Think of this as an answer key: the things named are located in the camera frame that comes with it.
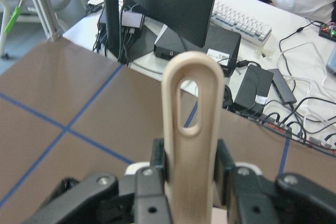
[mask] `metal frame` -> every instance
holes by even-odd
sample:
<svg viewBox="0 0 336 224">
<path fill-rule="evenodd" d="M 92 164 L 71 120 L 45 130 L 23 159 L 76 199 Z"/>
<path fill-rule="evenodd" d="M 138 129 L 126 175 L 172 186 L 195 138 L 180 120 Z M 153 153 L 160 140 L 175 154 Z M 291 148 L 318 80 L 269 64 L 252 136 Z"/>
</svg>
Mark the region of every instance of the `metal frame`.
<svg viewBox="0 0 336 224">
<path fill-rule="evenodd" d="M 5 56 L 5 44 L 7 33 L 5 33 L 5 27 L 9 22 L 9 16 L 11 8 L 6 0 L 0 0 L 0 4 L 4 8 L 2 24 L 1 24 L 1 32 L 0 32 L 0 57 Z"/>
<path fill-rule="evenodd" d="M 62 33 L 50 0 L 33 0 L 33 3 L 46 37 L 50 41 L 56 41 Z"/>
</svg>

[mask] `sticker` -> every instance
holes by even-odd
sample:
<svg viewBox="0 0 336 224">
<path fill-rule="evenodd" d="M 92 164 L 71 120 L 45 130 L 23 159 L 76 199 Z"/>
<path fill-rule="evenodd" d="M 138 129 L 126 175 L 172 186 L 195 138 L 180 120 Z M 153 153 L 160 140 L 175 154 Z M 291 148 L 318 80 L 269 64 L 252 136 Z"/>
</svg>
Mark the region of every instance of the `sticker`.
<svg viewBox="0 0 336 224">
<path fill-rule="evenodd" d="M 267 101 L 267 97 L 262 97 L 261 95 L 256 95 L 256 103 L 265 105 Z"/>
<path fill-rule="evenodd" d="M 220 52 L 209 48 L 207 55 L 213 58 L 220 65 L 227 66 L 229 63 L 230 55 L 225 52 Z"/>
</svg>

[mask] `white cable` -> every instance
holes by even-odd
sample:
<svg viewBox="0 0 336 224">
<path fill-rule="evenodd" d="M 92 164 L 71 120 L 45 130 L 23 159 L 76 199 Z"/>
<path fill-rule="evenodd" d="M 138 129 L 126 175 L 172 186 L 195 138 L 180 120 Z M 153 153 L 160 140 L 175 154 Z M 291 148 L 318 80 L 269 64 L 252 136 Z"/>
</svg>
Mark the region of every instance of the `white cable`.
<svg viewBox="0 0 336 224">
<path fill-rule="evenodd" d="M 318 87 L 319 91 L 323 94 L 323 92 L 322 92 L 322 90 L 320 89 L 318 83 L 317 83 L 316 81 L 314 81 L 314 80 L 311 80 L 311 79 L 308 79 L 308 78 L 286 76 L 286 75 L 284 75 L 284 77 L 286 77 L 286 78 L 288 78 L 288 79 L 291 79 L 291 80 L 294 80 L 294 79 L 295 79 L 295 80 L 298 80 L 298 81 L 303 81 L 303 82 L 307 82 L 307 83 L 309 83 L 310 85 L 309 85 L 309 92 L 308 92 L 308 94 L 307 94 L 307 97 L 310 96 L 310 92 L 311 92 L 311 89 L 312 89 L 312 86 L 311 86 L 311 83 L 310 83 L 310 82 L 314 82 L 315 85 Z M 315 115 L 315 117 L 316 117 L 318 120 L 320 120 L 321 123 L 324 124 L 325 126 L 328 125 L 328 124 L 330 124 L 330 122 L 329 122 L 327 119 L 324 119 L 324 118 L 321 117 L 319 114 L 317 114 L 315 111 L 313 111 L 313 110 L 310 109 L 310 107 L 309 107 L 309 105 L 308 105 L 309 101 L 310 101 L 310 100 L 308 99 L 308 100 L 307 100 L 307 105 L 306 105 L 306 106 L 307 106 L 307 107 L 306 107 L 307 112 L 310 113 L 310 114 L 312 114 L 312 115 Z"/>
<path fill-rule="evenodd" d="M 156 74 L 159 74 L 159 75 L 163 75 L 162 72 L 158 72 L 158 71 L 155 71 L 155 70 L 146 68 L 146 67 L 144 67 L 144 66 L 142 66 L 142 65 L 140 65 L 140 64 L 137 64 L 137 63 L 134 62 L 134 61 L 130 62 L 130 64 L 134 64 L 134 65 L 137 66 L 138 68 L 142 68 L 142 69 L 144 69 L 144 70 L 146 70 L 146 71 L 148 71 L 148 72 L 156 73 Z"/>
<path fill-rule="evenodd" d="M 299 44 L 299 45 L 296 45 L 296 46 L 294 46 L 294 47 L 291 47 L 291 48 L 288 48 L 288 49 L 286 49 L 286 50 L 283 50 L 283 51 L 280 53 L 280 55 L 278 56 L 278 59 L 277 59 L 277 62 L 276 62 L 276 66 L 277 66 L 277 68 L 279 68 L 279 67 L 278 67 L 278 65 L 279 65 L 279 60 L 280 60 L 280 57 L 284 54 L 284 52 L 287 52 L 287 51 L 290 51 L 290 50 L 293 50 L 293 49 L 295 49 L 295 48 L 298 48 L 298 47 L 301 47 L 301 46 L 304 46 L 304 45 L 308 45 L 308 44 L 313 45 L 313 48 L 315 49 L 315 52 L 316 52 L 317 55 L 319 56 L 320 61 L 321 61 L 321 63 L 322 63 L 322 70 L 323 70 L 323 73 L 324 73 L 324 77 L 323 77 L 323 79 L 322 79 L 322 81 L 321 81 L 321 86 L 322 86 L 323 88 L 325 88 L 325 89 L 328 89 L 328 90 L 331 90 L 331 91 L 336 92 L 335 89 L 329 88 L 329 87 L 327 87 L 327 86 L 324 84 L 325 81 L 326 81 L 326 79 L 327 79 L 327 77 L 328 77 L 328 75 L 327 75 L 327 70 L 326 70 L 326 68 L 325 68 L 325 63 L 324 63 L 324 61 L 323 61 L 323 58 L 322 58 L 321 54 L 319 53 L 319 51 L 317 50 L 316 45 L 315 45 L 313 42 L 305 42 L 305 43 L 303 43 L 303 44 Z M 329 98 L 331 98 L 332 100 L 335 100 L 335 97 L 334 97 L 332 94 L 330 94 L 327 90 L 325 90 L 325 92 L 327 92 L 327 93 L 330 95 L 330 96 L 328 96 Z"/>
</svg>

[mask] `cable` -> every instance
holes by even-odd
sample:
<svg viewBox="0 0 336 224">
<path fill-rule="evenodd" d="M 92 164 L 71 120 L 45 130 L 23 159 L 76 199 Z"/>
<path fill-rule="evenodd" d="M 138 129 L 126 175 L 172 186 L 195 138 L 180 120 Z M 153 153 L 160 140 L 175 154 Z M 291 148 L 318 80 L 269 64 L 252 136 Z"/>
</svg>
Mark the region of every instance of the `cable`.
<svg viewBox="0 0 336 224">
<path fill-rule="evenodd" d="M 271 115 L 277 115 L 277 118 L 275 119 L 275 121 L 278 123 L 279 120 L 280 120 L 280 114 L 278 112 L 273 112 L 273 113 L 270 113 L 268 114 L 262 121 L 262 124 L 264 124 L 266 122 L 267 119 L 270 118 Z"/>
<path fill-rule="evenodd" d="M 163 74 L 162 72 L 157 72 L 155 70 L 152 70 L 152 69 L 146 68 L 146 67 L 144 67 L 142 65 L 139 65 L 139 64 L 135 63 L 134 61 L 132 61 L 130 63 L 132 63 L 132 64 L 136 65 L 137 67 L 142 68 L 142 69 L 144 69 L 146 71 L 149 71 L 149 72 L 152 72 L 152 73 L 156 73 L 156 74 Z"/>
<path fill-rule="evenodd" d="M 330 123 L 329 125 L 323 127 L 322 129 L 320 129 L 318 131 L 315 131 L 315 132 L 309 132 L 309 131 L 307 131 L 307 133 L 309 133 L 309 134 L 317 134 L 317 133 L 320 133 L 320 132 L 324 131 L 325 129 L 329 128 L 330 126 L 332 126 L 334 124 L 336 124 L 336 122 Z"/>
<path fill-rule="evenodd" d="M 241 60 L 236 63 L 237 68 L 242 68 L 248 66 L 250 63 L 254 63 L 257 67 L 261 68 L 261 65 L 255 61 L 250 61 L 250 60 Z"/>
<path fill-rule="evenodd" d="M 336 136 L 336 133 L 332 133 L 332 134 L 326 136 L 326 137 L 324 138 L 324 140 L 328 141 L 329 138 L 331 138 L 332 136 Z"/>
<path fill-rule="evenodd" d="M 318 49 L 316 48 L 316 45 L 315 45 L 314 43 L 312 43 L 312 42 L 306 42 L 306 43 L 303 43 L 303 44 L 299 44 L 299 45 L 296 45 L 296 46 L 294 46 L 294 47 L 292 47 L 292 48 L 288 48 L 288 49 L 282 51 L 282 52 L 280 53 L 278 59 L 277 59 L 277 63 L 276 63 L 277 68 L 279 68 L 279 67 L 278 67 L 279 59 L 280 59 L 281 55 L 282 55 L 284 52 L 289 51 L 289 50 L 293 50 L 293 49 L 298 48 L 298 47 L 301 47 L 301 46 L 309 45 L 309 44 L 311 44 L 311 45 L 313 46 L 313 48 L 314 48 L 316 54 L 319 56 L 319 59 L 320 59 L 320 61 L 321 61 L 321 67 L 322 67 L 322 71 L 323 71 L 323 73 L 324 73 L 324 77 L 323 77 L 323 79 L 322 79 L 320 85 L 321 85 L 323 88 L 325 88 L 325 89 L 328 89 L 328 90 L 331 90 L 331 91 L 336 92 L 335 89 L 329 88 L 329 87 L 327 87 L 327 86 L 324 84 L 325 81 L 326 81 L 326 79 L 327 79 L 327 77 L 328 77 L 327 70 L 326 70 L 326 68 L 324 67 L 324 66 L 325 66 L 325 63 L 324 63 L 324 61 L 323 61 L 323 58 L 322 58 L 321 54 L 319 53 Z M 323 93 L 328 93 L 328 95 L 325 94 L 325 96 L 328 96 L 329 98 L 334 99 L 333 94 L 329 93 L 327 90 L 324 90 Z"/>
<path fill-rule="evenodd" d="M 303 143 L 306 143 L 307 141 L 307 132 L 305 130 L 305 128 L 299 123 L 299 122 L 295 122 L 295 121 L 292 121 L 292 122 L 289 122 L 288 124 L 286 124 L 286 127 L 290 127 L 292 124 L 298 124 L 300 126 L 300 131 L 298 133 L 298 135 L 300 135 L 303 131 Z"/>
<path fill-rule="evenodd" d="M 296 140 L 296 139 L 294 139 L 293 137 L 288 137 L 288 135 L 287 135 L 286 133 L 280 132 L 280 131 L 276 130 L 276 129 L 273 128 L 273 127 L 267 127 L 265 124 L 258 124 L 258 125 L 261 125 L 263 128 L 268 129 L 268 130 L 270 130 L 270 131 L 276 133 L 277 135 L 280 135 L 280 136 L 283 136 L 283 137 L 285 137 L 285 138 L 289 138 L 289 139 L 291 139 L 291 140 L 293 140 L 293 141 L 296 141 L 296 142 L 298 142 L 298 143 L 300 143 L 300 144 L 302 144 L 302 145 L 304 145 L 304 146 L 306 146 L 306 147 L 308 147 L 308 148 L 312 148 L 312 149 L 314 149 L 314 150 L 316 150 L 316 151 L 318 151 L 318 152 L 322 152 L 322 153 L 324 153 L 324 154 L 326 154 L 326 155 L 329 155 L 329 156 L 332 156 L 332 157 L 336 157 L 336 153 L 334 153 L 334 152 L 330 152 L 330 151 L 332 151 L 332 149 L 325 148 L 325 147 L 323 147 L 323 146 L 321 146 L 321 145 L 317 145 L 317 144 L 312 143 L 312 142 L 310 142 L 310 141 L 306 141 L 306 142 L 304 143 L 304 142 L 303 142 L 303 138 L 302 138 L 301 136 L 297 135 L 297 134 L 293 134 L 293 133 L 291 133 L 292 136 L 297 137 L 299 140 L 302 140 L 302 142 L 301 142 L 301 141 L 298 141 L 298 140 Z"/>
<path fill-rule="evenodd" d="M 290 38 L 290 37 L 293 36 L 294 34 L 300 33 L 300 32 L 301 32 L 303 29 L 305 29 L 307 26 L 310 26 L 310 25 L 312 25 L 312 24 L 314 24 L 314 23 L 319 23 L 319 24 L 320 24 L 321 22 L 320 22 L 320 21 L 312 21 L 311 23 L 309 23 L 309 24 L 307 24 L 307 25 L 305 25 L 305 26 L 299 27 L 294 33 L 288 35 L 287 37 L 285 37 L 285 38 L 283 38 L 283 39 L 281 39 L 281 40 L 279 41 L 279 50 L 280 50 L 281 55 L 283 56 L 283 58 L 284 58 L 284 60 L 285 60 L 286 69 L 287 69 L 287 72 L 289 73 L 290 76 L 292 76 L 292 73 L 291 73 L 290 70 L 289 70 L 288 62 L 287 62 L 287 58 L 286 58 L 286 56 L 284 55 L 284 52 L 283 52 L 283 50 L 282 50 L 282 48 L 281 48 L 281 42 L 283 42 L 285 39 Z M 296 87 L 296 82 L 295 82 L 295 80 L 294 80 L 294 86 L 293 86 L 293 89 L 292 89 L 292 93 L 294 92 L 295 87 Z"/>
<path fill-rule="evenodd" d="M 92 14 L 92 13 L 96 13 L 99 10 L 101 10 L 103 8 L 104 2 L 101 2 L 97 5 L 92 5 L 92 4 L 86 4 L 85 5 L 85 17 Z"/>
<path fill-rule="evenodd" d="M 334 98 L 332 97 L 332 96 L 329 96 L 328 94 L 326 94 L 326 93 L 324 93 L 324 91 L 320 88 L 320 85 L 315 81 L 315 80 L 312 80 L 312 79 L 307 79 L 307 78 L 298 78 L 298 77 L 291 77 L 291 76 L 285 76 L 284 75 L 284 77 L 289 77 L 289 78 L 295 78 L 296 80 L 299 80 L 299 81 L 305 81 L 305 82 L 313 82 L 315 85 L 316 85 L 316 87 L 318 88 L 318 90 L 320 91 L 320 93 L 322 94 L 322 95 L 324 95 L 324 96 L 326 96 L 326 97 L 328 97 L 328 98 L 330 98 L 331 100 L 333 100 Z M 307 97 L 309 97 L 310 96 L 310 91 L 311 91 L 311 86 L 310 86 L 310 88 L 309 88 L 309 92 L 308 92 L 308 95 L 307 95 Z M 309 109 L 309 107 L 307 107 L 307 110 L 311 113 L 311 114 L 315 114 L 311 109 Z M 320 123 L 323 123 L 323 122 L 326 122 L 326 121 L 330 121 L 330 120 L 332 120 L 332 119 L 334 119 L 335 117 L 332 117 L 332 118 L 329 118 L 329 119 L 323 119 L 322 117 L 320 117 L 319 115 L 316 115 L 316 118 L 319 118 L 320 119 L 320 121 L 315 121 L 315 122 L 320 122 Z"/>
<path fill-rule="evenodd" d="M 121 57 L 122 57 L 122 49 L 123 49 L 123 42 L 122 42 L 122 14 L 123 11 L 125 9 L 125 5 L 127 3 L 128 0 L 124 1 L 124 4 L 121 7 L 120 10 L 120 19 L 119 19 L 119 55 L 118 55 L 118 62 L 121 61 Z"/>
<path fill-rule="evenodd" d="M 309 99 L 319 100 L 319 101 L 323 101 L 323 102 L 327 102 L 327 103 L 331 103 L 331 104 L 336 105 L 335 102 L 328 101 L 328 100 L 326 100 L 326 99 L 319 98 L 319 97 L 306 97 L 306 98 L 303 98 L 303 99 L 298 103 L 298 105 L 293 109 L 293 111 L 292 111 L 287 117 L 285 117 L 285 118 L 281 121 L 281 124 L 284 124 L 284 123 L 290 118 L 290 116 L 292 116 L 292 115 L 297 111 L 297 109 L 302 105 L 302 103 L 303 103 L 305 100 L 309 100 Z"/>
<path fill-rule="evenodd" d="M 105 6 L 103 5 L 102 11 L 101 11 L 101 13 L 99 15 L 99 18 L 98 18 L 98 23 L 97 23 L 98 32 L 97 32 L 96 41 L 94 42 L 93 47 L 92 47 L 92 51 L 97 50 L 97 52 L 98 52 L 98 48 L 100 47 L 100 45 L 98 46 L 98 42 L 100 41 L 100 35 L 101 35 L 101 30 L 99 30 L 99 23 L 100 23 L 101 16 L 103 15 L 104 9 L 105 9 Z"/>
<path fill-rule="evenodd" d="M 293 110 L 294 110 L 294 106 L 293 106 L 293 104 L 290 104 L 289 106 L 290 106 L 291 110 L 293 111 Z M 305 127 L 304 127 L 304 125 L 303 125 L 303 120 L 300 120 L 300 119 L 298 118 L 298 116 L 296 115 L 296 113 L 294 113 L 294 117 L 295 117 L 295 119 L 297 120 L 297 123 L 300 125 L 301 130 L 303 130 L 303 131 L 305 132 L 304 139 L 307 139 L 307 134 L 306 134 L 306 131 L 305 131 Z"/>
</svg>

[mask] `blue tape line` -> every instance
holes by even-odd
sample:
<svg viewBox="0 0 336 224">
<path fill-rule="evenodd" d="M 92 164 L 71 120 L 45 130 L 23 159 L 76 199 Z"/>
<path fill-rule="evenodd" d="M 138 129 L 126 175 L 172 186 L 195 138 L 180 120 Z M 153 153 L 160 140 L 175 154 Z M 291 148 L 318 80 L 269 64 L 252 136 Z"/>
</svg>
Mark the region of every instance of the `blue tape line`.
<svg viewBox="0 0 336 224">
<path fill-rule="evenodd" d="M 84 136 L 84 135 L 82 135 L 82 134 L 80 134 L 80 133 L 78 133 L 78 132 L 76 132 L 76 131 L 73 131 L 73 130 L 69 129 L 69 133 L 71 133 L 71 134 L 73 134 L 74 136 L 76 136 L 76 137 L 78 137 L 78 138 L 84 140 L 85 142 L 87 142 L 87 143 L 89 143 L 89 144 L 95 146 L 96 148 L 98 148 L 98 149 L 100 149 L 100 150 L 102 150 L 102 151 L 104 151 L 104 152 L 110 154 L 111 156 L 114 156 L 114 157 L 116 157 L 117 159 L 120 159 L 121 161 L 124 161 L 125 163 L 127 163 L 127 164 L 129 164 L 129 165 L 134 163 L 133 161 L 131 161 L 131 160 L 129 160 L 128 158 L 126 158 L 126 157 L 120 155 L 119 153 L 114 152 L 114 151 L 112 151 L 111 149 L 108 149 L 107 147 L 105 147 L 105 146 L 103 146 L 103 145 L 101 145 L 101 144 L 99 144 L 99 143 L 97 143 L 97 142 L 91 140 L 90 138 L 88 138 L 88 137 L 86 137 L 86 136 Z"/>
<path fill-rule="evenodd" d="M 104 84 L 96 91 L 96 93 L 91 97 L 91 99 L 85 104 L 85 106 L 78 112 L 78 114 L 71 120 L 68 124 L 68 127 L 71 128 L 73 124 L 80 118 L 80 116 L 84 113 L 84 111 L 91 105 L 91 103 L 97 98 L 97 96 L 103 91 L 103 89 L 109 84 L 109 82 L 117 75 L 117 73 L 122 68 L 122 64 L 120 64 L 117 69 L 113 72 L 113 74 L 104 82 Z"/>
<path fill-rule="evenodd" d="M 9 103 L 11 103 L 11 104 L 13 104 L 13 105 L 15 105 L 15 106 L 17 106 L 17 107 L 25 110 L 25 111 L 27 111 L 27 112 L 29 112 L 29 113 L 37 116 L 38 118 L 41 118 L 41 119 L 43 119 L 43 120 L 45 120 L 45 121 L 47 121 L 47 122 L 49 122 L 49 123 L 51 123 L 51 124 L 53 124 L 53 125 L 61 128 L 61 129 L 65 129 L 65 126 L 62 125 L 62 124 L 60 124 L 59 122 L 57 122 L 57 121 L 55 121 L 55 120 L 47 117 L 46 115 L 43 115 L 42 113 L 40 113 L 40 112 L 38 112 L 38 111 L 36 111 L 36 110 L 34 110 L 34 109 L 26 106 L 26 105 L 24 105 L 23 103 L 20 103 L 20 102 L 18 102 L 16 100 L 14 100 L 14 99 L 6 96 L 5 94 L 0 93 L 0 97 L 2 99 L 4 99 L 5 101 L 7 101 L 7 102 L 9 102 Z"/>
<path fill-rule="evenodd" d="M 28 169 L 28 171 L 23 175 L 23 177 L 12 187 L 5 197 L 0 201 L 0 209 L 3 205 L 11 198 L 11 196 L 16 192 L 16 190 L 23 184 L 23 182 L 30 176 L 30 174 L 36 169 L 36 167 L 42 162 L 42 160 L 48 155 L 49 152 L 55 147 L 55 145 L 64 136 L 65 131 L 62 131 L 58 137 L 47 147 L 47 149 L 39 156 L 39 158 L 33 163 L 33 165 Z"/>
<path fill-rule="evenodd" d="M 195 103 L 195 105 L 193 107 L 193 110 L 191 111 L 187 121 L 185 122 L 185 125 L 184 125 L 185 128 L 188 128 L 189 125 L 191 124 L 191 121 L 193 120 L 193 118 L 196 114 L 196 111 L 197 111 L 197 102 Z"/>
<path fill-rule="evenodd" d="M 285 169 L 285 165 L 286 165 L 286 159 L 287 159 L 287 154 L 288 154 L 288 149 L 289 149 L 289 144 L 290 144 L 290 138 L 286 138 L 286 142 L 285 142 L 285 146 L 282 152 L 282 158 L 281 158 L 281 163 L 280 163 L 280 167 L 279 167 L 279 173 L 278 175 L 282 175 L 283 171 Z"/>
<path fill-rule="evenodd" d="M 66 134 L 66 132 L 71 132 L 72 134 L 77 135 L 82 140 L 92 144 L 93 146 L 111 154 L 112 156 L 126 162 L 127 164 L 132 164 L 133 162 L 129 159 L 119 155 L 118 153 L 94 142 L 93 140 L 90 140 L 89 138 L 72 131 L 70 127 L 79 119 L 79 117 L 84 113 L 84 111 L 89 107 L 89 105 L 94 101 L 94 99 L 101 93 L 101 91 L 107 86 L 107 84 L 116 76 L 116 74 L 119 72 L 119 70 L 122 68 L 122 65 L 119 65 L 116 70 L 112 73 L 112 75 L 104 82 L 104 84 L 96 91 L 96 93 L 92 96 L 92 98 L 87 102 L 87 104 L 79 111 L 79 113 L 71 120 L 71 122 L 64 126 L 57 121 L 47 117 L 46 115 L 43 115 L 42 113 L 24 105 L 23 103 L 20 103 L 5 94 L 0 93 L 0 98 L 4 99 L 5 101 L 18 106 L 19 108 L 41 118 L 42 120 L 45 120 L 59 128 L 62 129 L 62 132 L 56 137 L 56 139 L 47 147 L 47 149 L 37 158 L 37 160 L 33 163 L 33 165 L 28 169 L 28 171 L 22 176 L 22 178 L 14 185 L 14 187 L 5 195 L 3 199 L 0 201 L 0 209 L 3 207 L 3 205 L 11 198 L 11 196 L 16 192 L 16 190 L 23 184 L 23 182 L 30 176 L 30 174 L 36 169 L 36 167 L 42 162 L 42 160 L 48 155 L 49 152 L 57 145 L 57 143 L 60 141 L 60 139 Z"/>
</svg>

